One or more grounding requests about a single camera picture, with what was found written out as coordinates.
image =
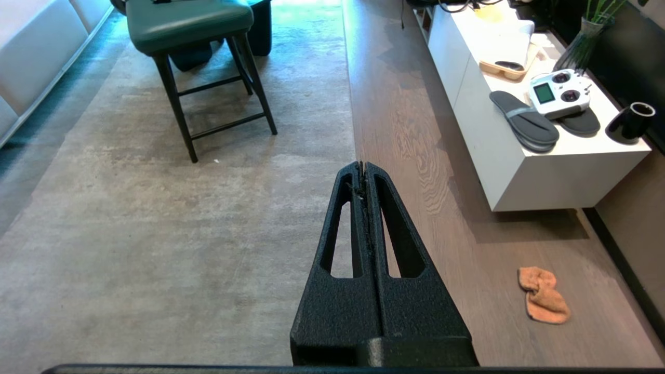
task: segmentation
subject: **black cup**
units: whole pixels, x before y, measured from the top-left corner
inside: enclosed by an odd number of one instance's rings
[[[607,136],[615,142],[635,144],[644,135],[656,115],[656,109],[643,102],[634,102],[624,108],[605,128]]]

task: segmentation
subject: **bar stool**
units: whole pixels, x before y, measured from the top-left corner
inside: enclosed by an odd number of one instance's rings
[[[254,23],[254,18],[245,0],[181,0],[170,3],[129,0],[126,3],[126,10],[130,38],[136,49],[155,60],[192,162],[198,161],[193,140],[239,124],[265,117],[271,132],[277,134],[275,121],[247,42],[247,32]],[[222,39],[225,39],[229,46],[239,75],[179,92],[168,59],[169,53]],[[244,82],[247,94],[252,94],[252,89],[256,92],[263,112],[197,134],[190,134],[180,105],[180,97],[235,81]]]

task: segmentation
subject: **folded towel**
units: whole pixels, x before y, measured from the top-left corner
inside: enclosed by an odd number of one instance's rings
[[[527,313],[536,321],[562,324],[571,317],[563,296],[555,290],[557,278],[537,268],[519,268],[519,285],[527,292]]]

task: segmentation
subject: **area rug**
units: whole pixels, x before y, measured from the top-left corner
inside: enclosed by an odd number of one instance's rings
[[[52,109],[81,114],[0,238],[0,373],[72,362],[290,365],[289,330],[335,174],[355,159],[341,7],[273,1],[273,51],[257,65],[279,134],[260,119],[197,140],[198,164],[121,17],[105,25],[123,43],[108,76],[89,63],[66,83],[80,100]],[[206,66],[177,73],[180,89],[236,74],[227,48],[216,49]],[[86,79],[103,80],[90,97],[78,91]],[[240,82],[183,104],[192,132],[261,111]],[[56,117],[17,136],[36,144]],[[16,173],[6,170],[3,186],[20,189],[8,179]]]

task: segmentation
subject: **white sofa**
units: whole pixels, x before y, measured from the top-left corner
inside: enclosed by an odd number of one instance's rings
[[[0,147],[69,68],[109,0],[0,0]]]

